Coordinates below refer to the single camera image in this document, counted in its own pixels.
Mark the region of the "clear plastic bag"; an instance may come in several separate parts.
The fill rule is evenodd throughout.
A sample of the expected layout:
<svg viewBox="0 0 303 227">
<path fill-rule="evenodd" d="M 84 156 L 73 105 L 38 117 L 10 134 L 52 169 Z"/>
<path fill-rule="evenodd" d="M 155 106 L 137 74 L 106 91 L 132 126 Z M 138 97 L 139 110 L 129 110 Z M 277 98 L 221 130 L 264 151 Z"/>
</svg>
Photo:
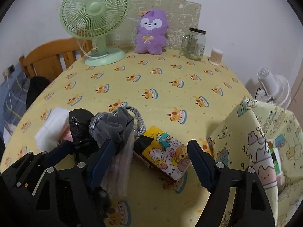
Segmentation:
<svg viewBox="0 0 303 227">
<path fill-rule="evenodd" d="M 110 199 L 123 199 L 127 196 L 135 134 L 135 130 L 132 130 L 125 147 L 113 157 L 101 182 L 101 187 L 108 193 Z"/>
</svg>

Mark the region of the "cartoon snack packet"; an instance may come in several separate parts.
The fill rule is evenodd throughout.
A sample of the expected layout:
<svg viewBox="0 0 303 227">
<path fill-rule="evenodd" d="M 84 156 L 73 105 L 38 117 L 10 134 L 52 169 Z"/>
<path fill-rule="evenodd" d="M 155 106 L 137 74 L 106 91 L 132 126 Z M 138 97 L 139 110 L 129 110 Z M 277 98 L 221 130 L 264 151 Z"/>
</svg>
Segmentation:
<svg viewBox="0 0 303 227">
<path fill-rule="evenodd" d="M 134 152 L 174 182 L 190 166 L 187 146 L 156 126 L 136 139 Z"/>
</svg>

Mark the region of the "pink tissue packet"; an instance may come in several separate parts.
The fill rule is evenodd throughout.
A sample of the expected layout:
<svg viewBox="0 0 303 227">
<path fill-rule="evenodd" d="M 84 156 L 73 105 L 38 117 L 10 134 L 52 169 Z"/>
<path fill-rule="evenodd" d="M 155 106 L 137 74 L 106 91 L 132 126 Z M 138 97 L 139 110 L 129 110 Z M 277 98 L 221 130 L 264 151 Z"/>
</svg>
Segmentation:
<svg viewBox="0 0 303 227">
<path fill-rule="evenodd" d="M 71 135 L 71 130 L 70 130 L 70 126 L 68 126 L 65 131 L 63 132 L 63 134 L 61 135 L 59 141 L 58 141 L 58 144 L 62 144 L 64 143 L 65 141 L 70 141 L 70 142 L 73 142 L 73 138 L 72 138 L 72 135 Z"/>
</svg>

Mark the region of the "black plastic bag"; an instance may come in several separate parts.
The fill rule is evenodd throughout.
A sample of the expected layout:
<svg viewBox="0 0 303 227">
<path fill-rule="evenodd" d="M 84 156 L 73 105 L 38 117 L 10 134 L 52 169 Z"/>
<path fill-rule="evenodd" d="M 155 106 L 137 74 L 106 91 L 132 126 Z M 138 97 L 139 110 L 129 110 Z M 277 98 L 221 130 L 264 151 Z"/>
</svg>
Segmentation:
<svg viewBox="0 0 303 227">
<path fill-rule="evenodd" d="M 94 153 L 99 149 L 91 136 L 89 126 L 94 115 L 85 109 L 74 109 L 69 112 L 68 120 L 73 143 L 82 153 Z"/>
</svg>

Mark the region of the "yellow cartoon storage bag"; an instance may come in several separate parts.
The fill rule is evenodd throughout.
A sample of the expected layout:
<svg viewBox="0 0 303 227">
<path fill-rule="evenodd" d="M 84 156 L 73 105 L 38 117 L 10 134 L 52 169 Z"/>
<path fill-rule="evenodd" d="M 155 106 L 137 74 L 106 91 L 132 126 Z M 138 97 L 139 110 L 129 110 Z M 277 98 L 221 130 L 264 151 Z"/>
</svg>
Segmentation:
<svg viewBox="0 0 303 227">
<path fill-rule="evenodd" d="M 279 106 L 246 97 L 207 139 L 216 162 L 252 167 L 276 226 L 286 226 L 302 203 L 302 128 Z"/>
</svg>

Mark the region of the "white folded tissue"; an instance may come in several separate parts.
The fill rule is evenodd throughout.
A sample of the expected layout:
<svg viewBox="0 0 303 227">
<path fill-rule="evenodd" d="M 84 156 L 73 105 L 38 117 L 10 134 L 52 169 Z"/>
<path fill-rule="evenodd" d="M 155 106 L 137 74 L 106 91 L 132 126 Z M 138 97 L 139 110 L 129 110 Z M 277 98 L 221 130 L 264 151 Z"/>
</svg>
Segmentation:
<svg viewBox="0 0 303 227">
<path fill-rule="evenodd" d="M 48 116 L 43 126 L 35 135 L 37 148 L 50 152 L 58 146 L 58 142 L 69 125 L 69 110 L 56 107 Z"/>
</svg>

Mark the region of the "yellow cartoon tablecloth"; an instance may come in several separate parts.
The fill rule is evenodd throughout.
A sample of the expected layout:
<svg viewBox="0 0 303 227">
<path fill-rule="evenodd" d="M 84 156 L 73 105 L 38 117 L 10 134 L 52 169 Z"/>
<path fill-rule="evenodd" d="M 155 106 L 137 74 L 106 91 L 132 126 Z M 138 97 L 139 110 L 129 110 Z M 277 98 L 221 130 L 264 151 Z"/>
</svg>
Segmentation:
<svg viewBox="0 0 303 227">
<path fill-rule="evenodd" d="M 147 128 L 156 126 L 187 144 L 207 138 L 249 91 L 225 64 L 191 61 L 176 50 L 160 56 L 126 51 L 121 61 L 100 67 L 77 60 L 62 72 L 23 115 L 4 152 L 1 170 L 28 152 L 38 153 L 35 135 L 56 107 L 94 114 L 125 105 L 136 108 Z M 193 168 L 173 186 L 134 157 L 127 196 L 112 206 L 107 226 L 194 226 L 209 193 Z"/>
</svg>

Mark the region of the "blue plaid bedding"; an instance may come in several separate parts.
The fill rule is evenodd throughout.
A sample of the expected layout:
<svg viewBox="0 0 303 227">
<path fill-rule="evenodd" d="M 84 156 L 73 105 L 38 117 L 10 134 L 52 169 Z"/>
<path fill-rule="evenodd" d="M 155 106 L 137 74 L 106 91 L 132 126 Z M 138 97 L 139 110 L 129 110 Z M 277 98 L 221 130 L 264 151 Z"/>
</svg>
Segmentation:
<svg viewBox="0 0 303 227">
<path fill-rule="evenodd" d="M 1 133 L 6 124 L 17 126 L 26 112 L 30 79 L 24 72 L 12 74 L 1 85 Z"/>
</svg>

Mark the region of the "black clothing on bed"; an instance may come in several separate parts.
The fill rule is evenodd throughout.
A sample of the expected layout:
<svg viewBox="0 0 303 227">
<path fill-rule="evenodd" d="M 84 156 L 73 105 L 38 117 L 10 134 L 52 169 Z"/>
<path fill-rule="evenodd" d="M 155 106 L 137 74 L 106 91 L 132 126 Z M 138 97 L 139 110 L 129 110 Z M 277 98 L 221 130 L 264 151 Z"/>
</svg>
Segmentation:
<svg viewBox="0 0 303 227">
<path fill-rule="evenodd" d="M 26 97 L 26 110 L 30 108 L 38 96 L 51 84 L 47 78 L 35 76 L 31 78 Z"/>
</svg>

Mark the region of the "white floor fan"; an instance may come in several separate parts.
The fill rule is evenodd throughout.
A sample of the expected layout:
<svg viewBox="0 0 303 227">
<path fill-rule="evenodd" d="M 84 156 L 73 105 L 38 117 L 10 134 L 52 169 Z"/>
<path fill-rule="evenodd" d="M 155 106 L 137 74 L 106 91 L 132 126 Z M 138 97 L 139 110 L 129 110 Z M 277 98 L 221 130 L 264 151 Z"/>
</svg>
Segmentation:
<svg viewBox="0 0 303 227">
<path fill-rule="evenodd" d="M 249 79 L 245 87 L 254 100 L 269 103 L 287 109 L 292 100 L 291 87 L 288 80 L 263 67 L 257 72 L 258 82 Z"/>
</svg>

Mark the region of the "cotton swab container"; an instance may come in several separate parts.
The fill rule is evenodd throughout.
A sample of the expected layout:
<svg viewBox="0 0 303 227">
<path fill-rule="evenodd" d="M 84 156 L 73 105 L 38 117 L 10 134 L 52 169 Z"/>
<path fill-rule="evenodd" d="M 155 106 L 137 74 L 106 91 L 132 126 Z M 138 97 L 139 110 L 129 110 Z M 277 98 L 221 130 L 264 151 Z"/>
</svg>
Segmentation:
<svg viewBox="0 0 303 227">
<path fill-rule="evenodd" d="M 219 66 L 221 64 L 223 58 L 223 52 L 218 49 L 212 49 L 211 50 L 211 55 L 209 57 L 209 63 L 214 65 L 214 66 Z"/>
</svg>

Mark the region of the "glass jar with lid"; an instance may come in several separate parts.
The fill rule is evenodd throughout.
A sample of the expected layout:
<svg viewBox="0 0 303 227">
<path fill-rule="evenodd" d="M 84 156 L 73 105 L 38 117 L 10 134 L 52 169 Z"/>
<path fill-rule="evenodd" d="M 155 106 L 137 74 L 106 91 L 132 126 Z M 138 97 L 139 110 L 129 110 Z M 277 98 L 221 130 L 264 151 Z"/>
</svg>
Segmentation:
<svg viewBox="0 0 303 227">
<path fill-rule="evenodd" d="M 191 60 L 201 60 L 206 45 L 206 31 L 189 27 L 189 33 L 182 38 L 183 55 Z"/>
</svg>

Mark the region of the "purple plush toy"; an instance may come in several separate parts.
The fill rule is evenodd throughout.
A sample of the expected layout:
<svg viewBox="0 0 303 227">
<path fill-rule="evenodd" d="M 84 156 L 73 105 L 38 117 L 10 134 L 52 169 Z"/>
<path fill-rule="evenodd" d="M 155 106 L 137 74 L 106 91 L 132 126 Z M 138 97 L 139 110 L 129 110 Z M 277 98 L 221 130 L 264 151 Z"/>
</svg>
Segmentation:
<svg viewBox="0 0 303 227">
<path fill-rule="evenodd" d="M 136 53 L 160 55 L 167 44 L 166 31 L 169 27 L 164 10 L 149 10 L 137 22 L 135 39 Z"/>
</svg>

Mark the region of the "beige patterned board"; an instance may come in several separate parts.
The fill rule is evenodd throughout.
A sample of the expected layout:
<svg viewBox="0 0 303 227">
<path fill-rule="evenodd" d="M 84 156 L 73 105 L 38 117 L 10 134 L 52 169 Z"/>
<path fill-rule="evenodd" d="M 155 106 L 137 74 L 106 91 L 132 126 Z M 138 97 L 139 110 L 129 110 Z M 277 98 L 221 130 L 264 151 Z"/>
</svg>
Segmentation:
<svg viewBox="0 0 303 227">
<path fill-rule="evenodd" d="M 186 0 L 130 0 L 128 14 L 114 32 L 106 36 L 108 46 L 134 46 L 137 21 L 147 10 L 164 10 L 169 28 L 165 49 L 181 50 L 182 37 L 189 28 L 198 28 L 201 4 Z"/>
</svg>

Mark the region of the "green desk fan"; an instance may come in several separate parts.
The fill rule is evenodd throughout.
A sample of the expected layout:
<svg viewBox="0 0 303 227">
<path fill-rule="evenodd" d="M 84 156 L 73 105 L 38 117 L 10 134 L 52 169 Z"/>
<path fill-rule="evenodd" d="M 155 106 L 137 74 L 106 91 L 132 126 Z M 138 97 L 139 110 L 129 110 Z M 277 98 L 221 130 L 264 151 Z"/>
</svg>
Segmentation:
<svg viewBox="0 0 303 227">
<path fill-rule="evenodd" d="M 128 13 L 129 0 L 63 0 L 60 21 L 67 33 L 79 40 L 92 40 L 96 48 L 85 52 L 87 66 L 105 66 L 124 59 L 125 52 L 106 46 L 106 35 L 115 31 Z"/>
</svg>

